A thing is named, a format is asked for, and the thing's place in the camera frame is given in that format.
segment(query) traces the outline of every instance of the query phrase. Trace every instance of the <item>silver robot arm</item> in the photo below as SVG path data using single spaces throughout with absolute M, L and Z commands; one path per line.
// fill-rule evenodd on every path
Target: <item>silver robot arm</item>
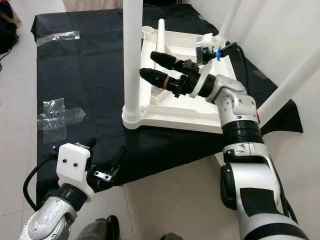
M 224 138 L 221 200 L 227 208 L 237 212 L 242 240 L 307 240 L 289 214 L 286 216 L 277 209 L 280 202 L 283 209 L 290 205 L 263 142 L 255 100 L 239 81 L 208 74 L 212 59 L 224 57 L 236 44 L 213 52 L 212 47 L 206 47 L 212 46 L 210 39 L 212 36 L 204 36 L 202 44 L 201 39 L 197 42 L 197 59 L 207 64 L 202 69 L 191 60 L 182 61 L 165 53 L 152 52 L 151 58 L 159 65 L 181 72 L 180 79 L 150 68 L 142 68 L 140 75 L 176 97 L 199 95 L 217 106 Z
M 119 149 L 114 167 L 107 171 L 108 165 L 92 165 L 95 144 L 92 139 L 85 145 L 66 143 L 58 148 L 56 173 L 60 188 L 24 223 L 19 240 L 67 240 L 84 203 L 113 186 L 127 149 Z

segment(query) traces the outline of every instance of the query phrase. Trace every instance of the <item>cable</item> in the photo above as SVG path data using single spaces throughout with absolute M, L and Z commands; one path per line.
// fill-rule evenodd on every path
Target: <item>cable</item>
M 239 45 L 236 46 L 236 49 L 240 53 L 240 56 L 241 56 L 241 59 L 242 59 L 242 62 L 243 62 L 245 81 L 246 81 L 246 91 L 247 91 L 247 94 L 250 95 L 249 73 L 248 73 L 247 59 L 245 57 L 244 51 L 242 50 L 242 48 Z
M 31 199 L 29 193 L 28 193 L 28 185 L 30 183 L 30 180 L 32 179 L 32 177 L 39 171 L 40 168 L 42 168 L 47 162 L 51 161 L 51 160 L 56 160 L 57 159 L 57 155 L 56 154 L 52 154 L 50 156 L 48 156 L 43 162 L 39 163 L 37 166 L 35 166 L 35 168 L 30 172 L 30 174 L 26 177 L 24 184 L 23 184 L 23 195 L 25 197 L 25 200 L 28 202 L 28 204 L 31 206 L 31 208 L 36 212 L 40 209 L 40 207 L 38 207 Z
M 10 48 L 9 51 L 0 58 L 0 62 L 4 57 L 8 56 L 8 54 L 11 52 L 11 50 L 12 50 L 12 48 Z
M 282 185 L 282 182 L 280 180 L 280 177 L 279 177 L 279 174 L 277 172 L 277 169 L 275 167 L 275 164 L 274 162 L 272 161 L 271 157 L 270 157 L 270 160 L 271 160 L 271 163 L 272 163 L 272 166 L 273 166 L 273 169 L 275 171 L 275 175 L 276 175 L 276 178 L 279 182 L 279 186 L 280 186 L 280 200 L 281 200 L 281 205 L 282 205 L 282 210 L 283 210 L 283 214 L 285 216 L 287 216 L 288 218 L 291 217 L 293 221 L 295 221 L 296 223 L 298 223 L 298 220 L 297 220 L 297 217 L 294 213 L 294 210 L 292 209 L 289 201 L 287 200 L 286 196 L 285 196 L 285 191 L 284 191 L 284 187 Z
M 286 199 L 286 203 L 287 203 L 288 210 L 289 210 L 289 213 L 290 213 L 290 216 L 291 216 L 292 220 L 295 221 L 296 224 L 298 224 L 298 220 L 297 220 L 297 217 L 295 215 L 295 212 L 292 209 L 292 207 L 291 207 L 291 205 L 290 205 L 290 203 L 289 203 L 289 201 L 287 199 Z

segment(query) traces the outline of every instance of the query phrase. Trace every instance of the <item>tape strip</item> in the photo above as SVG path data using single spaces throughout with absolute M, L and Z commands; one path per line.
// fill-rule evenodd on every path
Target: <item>tape strip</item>
M 80 39 L 79 31 L 67 31 L 54 33 L 48 36 L 39 37 L 36 40 L 36 46 L 39 47 L 51 41 L 66 41 L 66 40 L 78 40 Z
M 43 143 L 67 138 L 67 125 L 80 123 L 86 113 L 80 107 L 65 109 L 64 98 L 43 102 L 43 113 L 37 116 L 38 131 L 43 130 Z

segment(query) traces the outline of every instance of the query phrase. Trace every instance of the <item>tile floor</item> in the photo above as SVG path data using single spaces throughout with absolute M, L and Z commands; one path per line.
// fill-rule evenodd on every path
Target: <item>tile floor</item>
M 25 177 L 36 164 L 36 45 L 30 29 L 34 16 L 64 12 L 62 0 L 12 0 L 21 18 L 19 42 L 0 73 L 0 239 L 17 240 L 33 213 L 23 198 Z M 29 191 L 35 198 L 35 179 Z M 170 232 L 185 240 L 237 239 L 235 213 L 220 200 L 219 165 L 213 158 L 170 169 L 98 193 L 78 213 L 79 231 L 96 218 L 114 214 L 123 240 L 156 240 Z

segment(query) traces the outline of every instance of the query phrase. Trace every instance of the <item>white pole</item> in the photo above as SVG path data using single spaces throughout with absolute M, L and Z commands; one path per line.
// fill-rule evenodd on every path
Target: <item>white pole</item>
M 320 67 L 320 45 L 316 48 L 310 47 L 309 50 L 309 54 L 258 109 L 260 127 L 263 127 Z
M 141 119 L 139 106 L 140 55 L 143 0 L 123 0 L 123 124 L 129 127 Z
M 227 41 L 229 30 L 231 28 L 232 23 L 235 20 L 241 1 L 242 0 L 233 0 L 231 7 L 229 8 L 229 11 L 227 12 L 223 20 L 223 24 L 219 31 L 219 34 L 216 36 L 217 40 Z
M 165 20 L 162 18 L 159 19 L 158 22 L 158 32 L 157 32 L 157 39 L 156 39 L 156 51 L 159 53 L 166 52 L 166 40 L 165 40 Z M 166 73 L 167 70 L 160 66 L 158 63 L 154 63 L 154 69 Z M 163 92 L 162 88 L 152 86 L 152 91 L 160 94 Z

